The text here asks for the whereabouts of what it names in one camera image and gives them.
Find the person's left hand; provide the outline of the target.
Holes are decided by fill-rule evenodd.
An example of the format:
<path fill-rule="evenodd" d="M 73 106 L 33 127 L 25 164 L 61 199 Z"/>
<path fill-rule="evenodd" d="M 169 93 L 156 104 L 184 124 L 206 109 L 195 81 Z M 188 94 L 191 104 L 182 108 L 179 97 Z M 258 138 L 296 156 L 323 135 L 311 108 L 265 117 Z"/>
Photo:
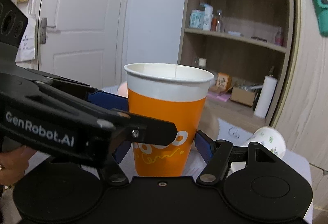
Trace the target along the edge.
<path fill-rule="evenodd" d="M 22 146 L 16 150 L 1 153 L 1 185 L 17 183 L 29 167 L 30 158 L 35 150 Z"/>

